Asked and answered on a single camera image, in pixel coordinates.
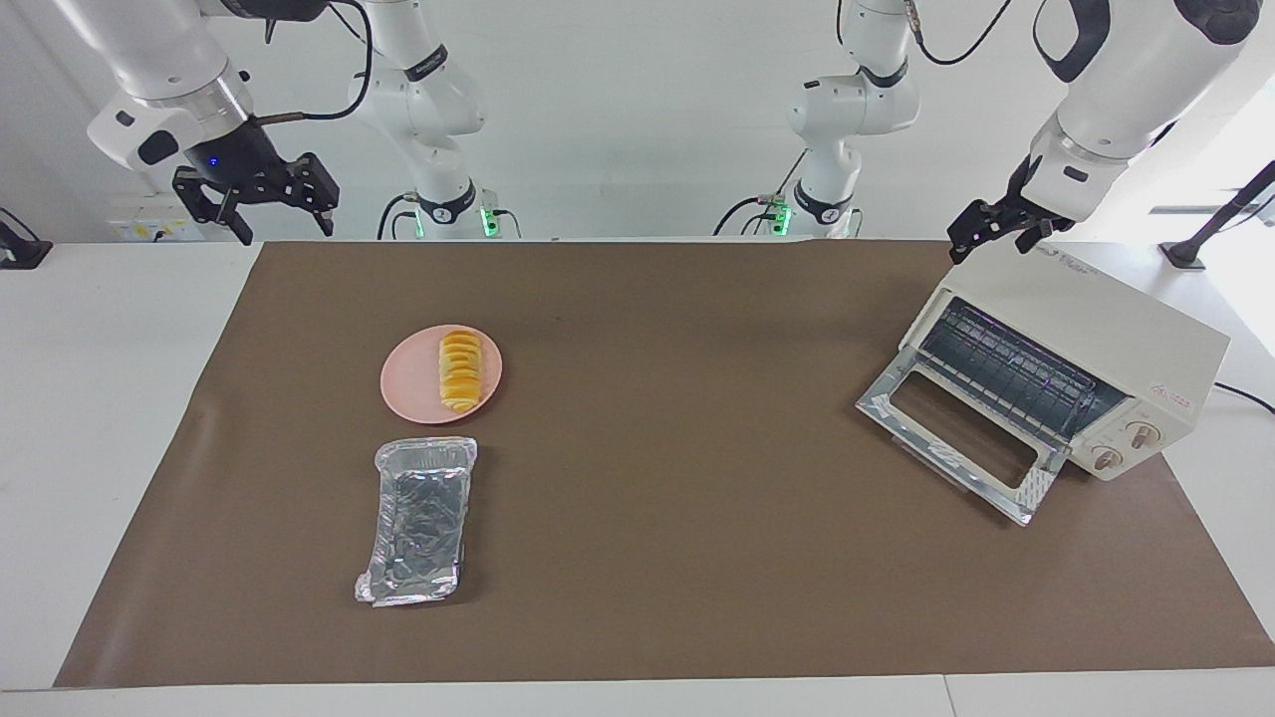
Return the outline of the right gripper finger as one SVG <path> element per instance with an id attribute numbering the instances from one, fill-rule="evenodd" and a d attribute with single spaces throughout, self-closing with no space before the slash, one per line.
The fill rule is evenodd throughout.
<path id="1" fill-rule="evenodd" d="M 215 182 L 201 176 L 198 168 L 173 170 L 173 194 L 187 214 L 199 225 L 228 230 L 242 245 L 250 246 L 254 232 L 240 214 L 237 191 L 232 182 Z"/>
<path id="2" fill-rule="evenodd" d="M 337 232 L 333 214 L 339 204 L 340 190 L 323 159 L 312 154 L 312 151 L 306 151 L 300 158 L 287 163 L 287 172 L 288 204 L 309 213 L 323 235 L 333 237 Z"/>

